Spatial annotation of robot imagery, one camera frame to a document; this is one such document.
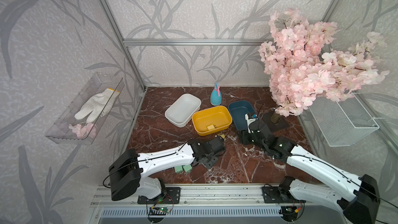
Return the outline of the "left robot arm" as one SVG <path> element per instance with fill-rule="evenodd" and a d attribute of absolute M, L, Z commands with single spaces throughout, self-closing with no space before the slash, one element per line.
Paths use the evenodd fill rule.
<path fill-rule="evenodd" d="M 164 181 L 152 178 L 151 175 L 192 164 L 202 164 L 211 169 L 226 149 L 224 141 L 225 138 L 216 136 L 205 142 L 190 139 L 178 147 L 157 152 L 137 153 L 135 149 L 126 150 L 108 169 L 111 199 L 120 201 L 138 195 L 154 204 L 165 201 L 169 194 Z"/>

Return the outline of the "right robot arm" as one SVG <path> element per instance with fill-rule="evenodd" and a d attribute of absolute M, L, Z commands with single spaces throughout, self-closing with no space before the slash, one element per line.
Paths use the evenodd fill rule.
<path fill-rule="evenodd" d="M 266 123 L 246 116 L 236 124 L 244 145 L 253 144 L 276 160 L 300 169 L 323 183 L 307 184 L 286 177 L 280 184 L 281 197 L 309 201 L 343 214 L 353 224 L 374 224 L 380 206 L 376 179 L 367 174 L 358 176 L 316 157 L 299 144 L 284 137 L 276 137 Z"/>

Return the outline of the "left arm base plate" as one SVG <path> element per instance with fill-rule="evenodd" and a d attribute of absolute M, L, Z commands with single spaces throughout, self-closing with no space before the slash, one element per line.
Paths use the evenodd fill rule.
<path fill-rule="evenodd" d="M 166 193 L 163 192 L 154 199 L 148 199 L 144 196 L 139 196 L 137 203 L 140 205 L 179 204 L 180 196 L 181 196 L 180 187 L 166 187 Z"/>

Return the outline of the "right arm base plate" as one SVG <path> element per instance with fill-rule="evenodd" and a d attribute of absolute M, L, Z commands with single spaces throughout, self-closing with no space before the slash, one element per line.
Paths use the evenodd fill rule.
<path fill-rule="evenodd" d="M 303 204 L 306 201 L 296 199 L 288 189 L 280 186 L 266 184 L 262 187 L 262 197 L 264 203 L 274 204 Z"/>

